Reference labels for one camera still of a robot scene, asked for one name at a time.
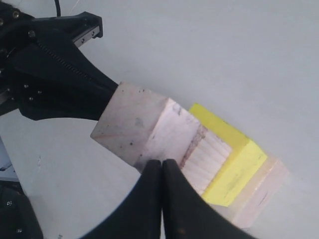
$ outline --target white background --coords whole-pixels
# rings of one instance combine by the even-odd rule
[[[54,0],[11,0],[54,16]],[[205,105],[280,157],[290,178],[250,232],[317,238],[319,1],[61,0],[63,15],[103,18],[81,50],[116,82]],[[13,112],[0,134],[48,239],[76,238],[124,199],[138,173],[89,138],[95,123],[33,122]]]

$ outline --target yellow foam piece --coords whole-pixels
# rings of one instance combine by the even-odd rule
[[[209,130],[217,134],[232,152],[203,193],[203,199],[228,207],[265,162],[267,155],[249,137],[199,104],[189,110]]]

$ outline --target light wooden block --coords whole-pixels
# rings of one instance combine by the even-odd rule
[[[288,175],[284,164],[267,158],[229,207],[211,205],[239,228],[249,228]]]
[[[91,137],[140,172],[150,159],[175,159],[200,194],[232,150],[172,99],[128,83],[118,86]]]
[[[225,164],[202,195],[208,203],[227,207],[251,180],[267,156],[249,137],[203,106],[194,104],[189,111],[232,148]]]

